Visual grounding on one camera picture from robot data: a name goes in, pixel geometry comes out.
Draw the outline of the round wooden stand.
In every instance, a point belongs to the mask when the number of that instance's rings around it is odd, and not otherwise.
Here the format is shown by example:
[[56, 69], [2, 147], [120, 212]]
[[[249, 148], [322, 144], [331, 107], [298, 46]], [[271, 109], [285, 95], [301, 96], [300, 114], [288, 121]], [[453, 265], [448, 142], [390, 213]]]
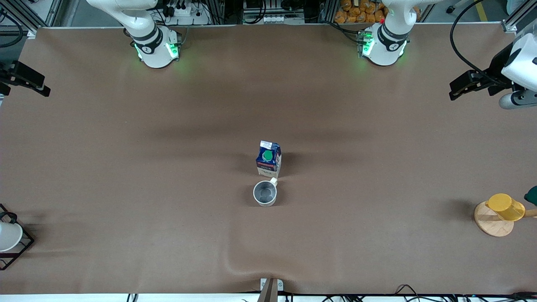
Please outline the round wooden stand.
[[503, 220], [495, 211], [486, 206], [485, 201], [476, 205], [472, 218], [483, 233], [492, 237], [507, 236], [512, 232], [514, 224], [518, 221]]

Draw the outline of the brown table cover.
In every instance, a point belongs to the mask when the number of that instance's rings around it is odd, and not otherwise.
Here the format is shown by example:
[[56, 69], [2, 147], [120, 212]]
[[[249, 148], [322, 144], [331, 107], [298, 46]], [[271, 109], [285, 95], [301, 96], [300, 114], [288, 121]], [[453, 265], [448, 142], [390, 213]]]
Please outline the brown table cover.
[[[537, 292], [537, 219], [472, 219], [537, 185], [537, 108], [452, 102], [449, 31], [416, 25], [378, 67], [329, 26], [193, 28], [155, 70], [121, 29], [41, 29], [21, 61], [50, 96], [0, 106], [0, 203], [35, 235], [0, 294]], [[269, 207], [261, 140], [282, 151]]]

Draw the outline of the white mug grey inside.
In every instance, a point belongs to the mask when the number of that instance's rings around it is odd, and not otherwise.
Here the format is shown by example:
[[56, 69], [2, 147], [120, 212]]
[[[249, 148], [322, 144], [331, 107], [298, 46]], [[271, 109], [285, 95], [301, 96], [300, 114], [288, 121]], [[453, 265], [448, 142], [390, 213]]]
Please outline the white mug grey inside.
[[262, 207], [272, 206], [277, 198], [277, 178], [263, 180], [257, 183], [253, 188], [253, 197], [255, 201]]

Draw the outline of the aluminium frame post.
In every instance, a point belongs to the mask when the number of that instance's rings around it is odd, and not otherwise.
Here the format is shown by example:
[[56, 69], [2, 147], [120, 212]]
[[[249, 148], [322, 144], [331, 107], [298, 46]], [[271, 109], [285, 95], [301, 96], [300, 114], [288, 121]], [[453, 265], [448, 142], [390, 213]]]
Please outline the aluminium frame post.
[[33, 0], [0, 0], [0, 32], [35, 34], [46, 23], [31, 8]]
[[515, 33], [531, 23], [537, 16], [537, 0], [507, 0], [508, 16], [502, 20], [505, 33]]

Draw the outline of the pile of orange buns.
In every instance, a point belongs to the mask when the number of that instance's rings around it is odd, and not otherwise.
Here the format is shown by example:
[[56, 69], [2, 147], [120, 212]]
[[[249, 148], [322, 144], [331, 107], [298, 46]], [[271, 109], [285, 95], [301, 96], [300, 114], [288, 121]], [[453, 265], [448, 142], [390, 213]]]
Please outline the pile of orange buns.
[[389, 10], [381, 0], [338, 0], [335, 23], [383, 23]]

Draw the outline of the yellow plastic cup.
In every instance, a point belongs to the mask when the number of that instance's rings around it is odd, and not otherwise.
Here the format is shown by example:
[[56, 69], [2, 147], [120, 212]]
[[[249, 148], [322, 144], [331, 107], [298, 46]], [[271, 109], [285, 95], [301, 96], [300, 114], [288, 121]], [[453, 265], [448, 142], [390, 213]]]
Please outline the yellow plastic cup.
[[526, 209], [522, 203], [514, 200], [510, 195], [497, 193], [485, 201], [485, 206], [491, 209], [504, 221], [518, 221], [524, 218]]

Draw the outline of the blue milk carton green cap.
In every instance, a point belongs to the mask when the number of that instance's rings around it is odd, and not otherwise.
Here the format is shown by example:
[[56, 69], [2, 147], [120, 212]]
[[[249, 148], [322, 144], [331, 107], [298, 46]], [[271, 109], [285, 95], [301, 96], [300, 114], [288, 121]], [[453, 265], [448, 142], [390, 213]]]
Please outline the blue milk carton green cap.
[[282, 162], [280, 145], [261, 140], [259, 153], [255, 162], [258, 174], [269, 178], [278, 178]]

